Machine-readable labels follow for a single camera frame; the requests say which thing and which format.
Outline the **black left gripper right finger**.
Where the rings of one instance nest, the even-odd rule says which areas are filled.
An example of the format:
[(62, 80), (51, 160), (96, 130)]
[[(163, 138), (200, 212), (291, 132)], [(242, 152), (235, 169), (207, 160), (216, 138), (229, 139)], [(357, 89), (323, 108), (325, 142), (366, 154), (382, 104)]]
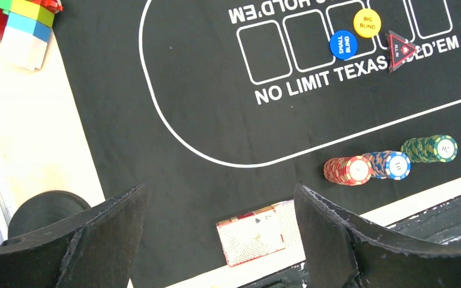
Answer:
[(294, 204), (313, 287), (461, 287), (461, 247), (382, 227), (304, 185)]

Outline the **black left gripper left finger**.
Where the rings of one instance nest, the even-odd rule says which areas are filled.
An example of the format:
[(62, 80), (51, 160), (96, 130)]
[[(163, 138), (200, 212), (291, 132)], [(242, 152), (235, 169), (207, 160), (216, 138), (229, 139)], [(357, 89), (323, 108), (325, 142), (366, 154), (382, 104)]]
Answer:
[(127, 287), (143, 233), (145, 184), (0, 245), (0, 287)]

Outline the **red poker chip stack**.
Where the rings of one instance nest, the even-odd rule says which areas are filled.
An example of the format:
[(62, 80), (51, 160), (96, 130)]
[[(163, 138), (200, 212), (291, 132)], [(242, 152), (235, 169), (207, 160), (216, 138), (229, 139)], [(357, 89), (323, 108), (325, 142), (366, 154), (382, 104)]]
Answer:
[(363, 156), (331, 158), (323, 166), (325, 178), (340, 185), (362, 185), (372, 176), (370, 161)]

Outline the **blue poker chip stack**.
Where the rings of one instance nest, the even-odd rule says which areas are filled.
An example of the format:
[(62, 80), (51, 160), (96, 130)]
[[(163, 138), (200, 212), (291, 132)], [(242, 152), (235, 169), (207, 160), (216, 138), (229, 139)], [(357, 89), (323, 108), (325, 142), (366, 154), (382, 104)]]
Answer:
[(367, 152), (362, 155), (372, 166), (372, 177), (403, 180), (411, 171), (409, 157), (400, 151)]

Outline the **blue small blind button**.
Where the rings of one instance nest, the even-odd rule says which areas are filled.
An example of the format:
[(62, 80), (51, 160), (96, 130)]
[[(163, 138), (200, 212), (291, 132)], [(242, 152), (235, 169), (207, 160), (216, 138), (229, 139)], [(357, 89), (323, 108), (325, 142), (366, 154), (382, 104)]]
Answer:
[(329, 42), (331, 53), (341, 60), (347, 60), (355, 56), (358, 43), (355, 35), (347, 30), (336, 31)]

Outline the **black red all-in triangle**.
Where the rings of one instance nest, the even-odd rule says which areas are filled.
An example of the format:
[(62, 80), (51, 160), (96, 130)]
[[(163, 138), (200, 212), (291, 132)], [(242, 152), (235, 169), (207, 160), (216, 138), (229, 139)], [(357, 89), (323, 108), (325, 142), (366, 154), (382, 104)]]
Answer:
[(392, 73), (412, 58), (418, 52), (419, 46), (392, 30), (387, 31), (385, 36), (388, 42), (388, 69)]

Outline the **yellow big blind button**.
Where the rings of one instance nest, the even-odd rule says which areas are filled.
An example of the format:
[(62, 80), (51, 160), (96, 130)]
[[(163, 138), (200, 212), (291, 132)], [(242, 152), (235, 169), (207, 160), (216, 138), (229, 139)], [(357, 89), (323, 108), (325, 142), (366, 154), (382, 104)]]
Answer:
[(371, 8), (363, 8), (356, 12), (353, 19), (355, 32), (363, 38), (372, 38), (381, 30), (382, 21), (379, 14)]

